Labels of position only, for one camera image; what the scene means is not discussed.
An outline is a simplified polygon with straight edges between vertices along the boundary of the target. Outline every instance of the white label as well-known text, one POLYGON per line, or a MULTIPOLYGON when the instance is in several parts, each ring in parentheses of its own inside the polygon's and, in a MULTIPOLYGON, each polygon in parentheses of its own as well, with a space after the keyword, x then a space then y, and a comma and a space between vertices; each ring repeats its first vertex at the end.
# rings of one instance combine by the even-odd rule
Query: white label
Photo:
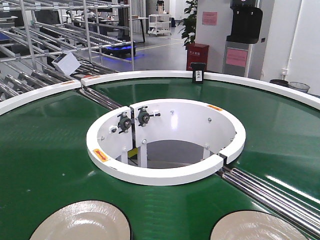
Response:
POLYGON ((195 71, 195 81, 202 82, 202 71, 195 71))

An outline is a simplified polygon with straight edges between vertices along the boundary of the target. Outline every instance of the white circular housing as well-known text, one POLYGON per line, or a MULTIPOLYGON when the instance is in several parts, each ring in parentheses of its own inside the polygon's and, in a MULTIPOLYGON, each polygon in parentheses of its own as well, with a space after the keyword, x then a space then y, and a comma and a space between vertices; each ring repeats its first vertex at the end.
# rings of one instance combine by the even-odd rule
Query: white circular housing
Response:
POLYGON ((86 136, 91 160, 109 175, 135 184, 170 186, 212 175, 224 162, 235 160, 244 148, 246 131, 229 112, 185 99, 156 99, 124 106, 97 119, 86 136), (137 166, 128 164, 128 151, 138 150, 137 166), (147 147, 176 140, 203 148, 197 163, 166 169, 148 168, 147 147))

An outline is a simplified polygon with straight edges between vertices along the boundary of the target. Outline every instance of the black trash bin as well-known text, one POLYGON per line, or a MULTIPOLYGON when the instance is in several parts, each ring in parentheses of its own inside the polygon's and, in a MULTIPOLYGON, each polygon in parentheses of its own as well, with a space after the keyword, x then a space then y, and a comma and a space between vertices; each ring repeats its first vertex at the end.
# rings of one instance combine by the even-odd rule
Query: black trash bin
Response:
POLYGON ((270 80, 270 83, 271 84, 276 84, 276 85, 280 85, 280 86, 283 86, 283 87, 289 87, 289 82, 286 81, 286 80, 282 80, 282 79, 272 79, 270 80))

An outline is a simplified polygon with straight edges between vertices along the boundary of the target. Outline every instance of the white cart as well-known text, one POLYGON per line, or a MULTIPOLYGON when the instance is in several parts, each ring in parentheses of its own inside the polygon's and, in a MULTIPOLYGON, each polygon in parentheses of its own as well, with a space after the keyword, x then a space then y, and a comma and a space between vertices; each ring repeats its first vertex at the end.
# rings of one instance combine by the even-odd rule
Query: white cart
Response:
POLYGON ((148 34, 171 34, 171 16, 170 14, 151 14, 149 15, 148 34))

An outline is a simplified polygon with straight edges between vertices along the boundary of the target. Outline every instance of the green conveyor belt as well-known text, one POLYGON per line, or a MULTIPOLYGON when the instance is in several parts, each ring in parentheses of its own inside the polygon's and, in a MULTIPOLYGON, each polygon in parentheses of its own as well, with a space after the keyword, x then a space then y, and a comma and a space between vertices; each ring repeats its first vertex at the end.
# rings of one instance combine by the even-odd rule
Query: green conveyor belt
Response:
POLYGON ((320 111, 263 90, 218 81, 143 78, 93 87, 122 105, 179 98, 219 106, 244 125, 246 143, 230 166, 320 209, 320 111))
POLYGON ((106 112, 68 91, 0 117, 1 240, 27 240, 49 215, 84 200, 118 206, 134 240, 207 240, 230 212, 269 212, 217 175, 179 186, 143 186, 102 172, 88 156, 86 133, 106 112))

